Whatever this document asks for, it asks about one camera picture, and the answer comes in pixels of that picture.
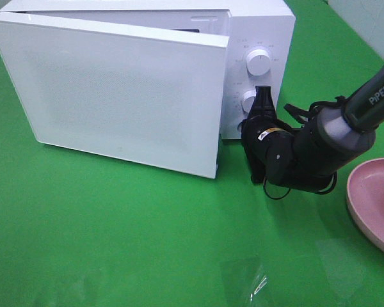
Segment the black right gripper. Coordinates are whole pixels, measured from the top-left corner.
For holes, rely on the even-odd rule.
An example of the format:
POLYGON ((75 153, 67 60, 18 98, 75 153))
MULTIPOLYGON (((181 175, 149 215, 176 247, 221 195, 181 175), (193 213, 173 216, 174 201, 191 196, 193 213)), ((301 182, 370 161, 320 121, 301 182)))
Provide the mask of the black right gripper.
POLYGON ((294 136, 277 118, 270 86, 256 86, 252 109, 243 121, 241 141, 251 181, 295 184, 294 136))

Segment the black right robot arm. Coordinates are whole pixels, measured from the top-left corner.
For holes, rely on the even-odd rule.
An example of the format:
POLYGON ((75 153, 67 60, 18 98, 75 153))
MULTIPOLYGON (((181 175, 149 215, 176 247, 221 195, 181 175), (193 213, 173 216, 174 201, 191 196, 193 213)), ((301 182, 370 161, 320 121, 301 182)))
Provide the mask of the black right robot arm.
POLYGON ((241 123, 252 183, 328 194, 338 169, 373 146, 375 130, 384 122, 384 65, 348 98, 317 101, 307 110, 284 108, 300 128, 278 119, 269 86, 256 87, 241 123))

